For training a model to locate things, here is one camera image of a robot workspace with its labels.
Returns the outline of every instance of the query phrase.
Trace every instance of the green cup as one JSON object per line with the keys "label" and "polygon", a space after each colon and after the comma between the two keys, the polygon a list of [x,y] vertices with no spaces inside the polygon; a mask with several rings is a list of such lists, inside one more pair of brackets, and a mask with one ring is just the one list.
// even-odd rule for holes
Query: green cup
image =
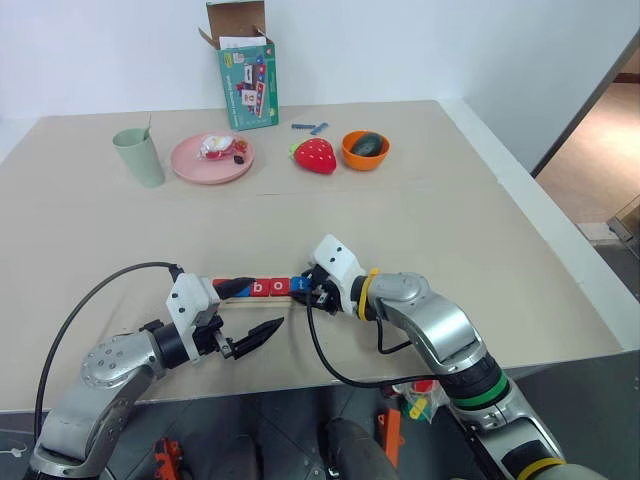
{"label": "green cup", "polygon": [[113,137],[113,146],[133,176],[147,188],[164,183],[158,152],[146,128],[130,128]]}

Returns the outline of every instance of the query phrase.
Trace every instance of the red block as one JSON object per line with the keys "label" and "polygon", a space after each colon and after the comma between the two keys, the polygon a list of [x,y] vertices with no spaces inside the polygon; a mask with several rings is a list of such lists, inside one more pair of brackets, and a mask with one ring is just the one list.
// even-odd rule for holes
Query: red block
{"label": "red block", "polygon": [[250,297],[268,297],[269,290],[271,289],[271,279],[269,278],[256,278],[251,288],[249,289]]}
{"label": "red block", "polygon": [[288,278],[272,278],[269,295],[272,297],[286,297],[289,295],[290,280]]}

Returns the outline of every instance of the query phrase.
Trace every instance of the orange object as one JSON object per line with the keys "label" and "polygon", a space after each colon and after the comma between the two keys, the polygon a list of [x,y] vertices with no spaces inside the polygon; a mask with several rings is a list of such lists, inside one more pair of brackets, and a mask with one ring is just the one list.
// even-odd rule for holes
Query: orange object
{"label": "orange object", "polygon": [[180,476],[180,462],[182,461],[180,444],[171,441],[168,437],[162,437],[154,444],[153,451],[158,463],[155,477],[158,480],[182,480]]}
{"label": "orange object", "polygon": [[394,468],[398,468],[398,453],[400,446],[404,445],[404,438],[400,435],[400,418],[400,410],[395,408],[390,408],[387,413],[378,415],[382,448]]}
{"label": "orange object", "polygon": [[356,130],[354,132],[347,133],[347,135],[345,135],[345,137],[342,139],[342,156],[344,157],[344,161],[347,165],[355,170],[373,170],[382,163],[382,160],[384,160],[384,157],[387,156],[387,153],[389,153],[389,150],[391,149],[391,143],[389,142],[387,137],[378,133],[378,135],[382,137],[382,150],[380,152],[380,155],[377,155],[375,157],[362,157],[360,155],[351,153],[351,149],[356,144],[358,139],[360,139],[360,137],[362,137],[366,133],[371,132],[369,132],[368,130]]}

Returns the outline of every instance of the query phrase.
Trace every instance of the orange bowl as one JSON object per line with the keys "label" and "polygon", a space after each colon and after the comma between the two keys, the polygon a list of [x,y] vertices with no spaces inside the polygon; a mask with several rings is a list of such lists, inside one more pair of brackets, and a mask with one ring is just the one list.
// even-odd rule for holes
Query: orange bowl
{"label": "orange bowl", "polygon": [[391,148],[391,143],[389,143],[387,137],[380,135],[382,137],[382,150],[379,155],[376,155],[375,157],[362,157],[351,153],[353,146],[365,133],[376,133],[377,135],[380,135],[377,132],[371,132],[369,130],[356,130],[354,132],[347,133],[342,139],[342,156],[344,157],[344,161],[355,170],[373,170],[382,163],[382,160],[384,160],[384,157],[387,156],[387,153],[389,153],[389,149]]}

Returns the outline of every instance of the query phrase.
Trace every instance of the yellow ring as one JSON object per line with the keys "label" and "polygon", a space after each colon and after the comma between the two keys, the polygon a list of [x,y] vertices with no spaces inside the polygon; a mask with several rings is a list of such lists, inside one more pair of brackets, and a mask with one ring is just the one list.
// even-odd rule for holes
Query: yellow ring
{"label": "yellow ring", "polygon": [[362,291],[360,292],[360,301],[358,302],[358,318],[363,322],[367,321],[367,317],[365,317],[364,308],[367,305],[367,292],[369,291],[369,285],[375,278],[375,276],[380,273],[380,270],[377,268],[372,268],[369,270],[369,276],[365,279],[362,284]]}
{"label": "yellow ring", "polygon": [[552,465],[565,465],[566,463],[567,462],[559,458],[541,458],[540,460],[537,460],[529,464],[527,468],[525,468],[522,472],[520,472],[520,475],[518,475],[517,480],[527,480],[531,478],[531,475],[533,475],[536,472],[539,472],[543,468],[550,467]]}

